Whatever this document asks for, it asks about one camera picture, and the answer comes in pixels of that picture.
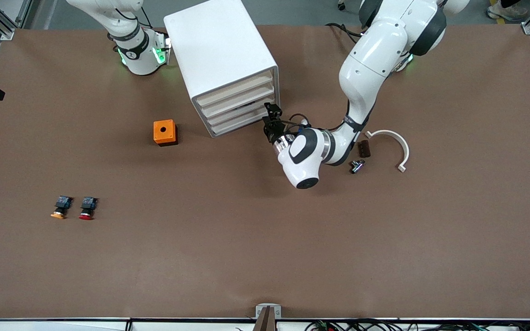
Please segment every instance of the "connector with red base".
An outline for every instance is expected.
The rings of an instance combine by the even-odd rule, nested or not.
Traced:
[[[94,197],[84,197],[81,207],[83,210],[81,211],[79,218],[90,221],[93,219],[93,211],[95,210],[95,207],[97,207],[97,199]]]

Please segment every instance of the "brown table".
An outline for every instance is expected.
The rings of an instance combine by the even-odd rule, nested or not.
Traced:
[[[260,27],[286,114],[334,126],[351,41]],[[176,66],[137,77],[105,31],[17,31],[0,49],[0,317],[530,318],[530,36],[452,26],[382,88],[356,176],[296,190],[262,126],[209,138]],[[153,121],[180,144],[158,147]],[[74,196],[67,220],[49,216]],[[83,196],[99,197],[93,222]]]

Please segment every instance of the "connector with yellow base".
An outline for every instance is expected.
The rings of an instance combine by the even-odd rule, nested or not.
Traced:
[[[156,121],[153,124],[153,139],[161,147],[177,145],[177,126],[173,120]]]
[[[54,205],[57,209],[55,209],[50,216],[58,218],[59,220],[64,220],[65,215],[67,214],[67,209],[71,208],[72,203],[73,198],[67,197],[65,195],[59,196],[56,205]]]

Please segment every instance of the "yellow floor tape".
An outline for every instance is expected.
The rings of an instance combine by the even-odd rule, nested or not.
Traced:
[[[490,6],[494,6],[494,4],[496,4],[496,0],[490,0]],[[503,18],[497,18],[496,19],[496,23],[504,24],[504,19]]]

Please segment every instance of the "white curved handle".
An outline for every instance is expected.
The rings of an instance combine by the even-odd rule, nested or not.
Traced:
[[[398,140],[398,143],[400,143],[400,145],[402,145],[402,149],[404,149],[404,160],[402,160],[402,162],[398,165],[398,170],[400,170],[401,172],[406,171],[406,167],[404,167],[404,163],[406,163],[406,161],[408,161],[408,157],[410,156],[410,148],[408,148],[408,143],[406,143],[406,140],[404,140],[404,138],[402,136],[397,134],[397,132],[393,132],[393,131],[390,131],[390,130],[378,130],[378,131],[375,131],[374,133],[371,133],[371,132],[368,131],[368,132],[365,133],[365,135],[368,136],[368,138],[371,138],[371,137],[376,136],[378,134],[385,134],[387,136],[390,136],[390,137]]]

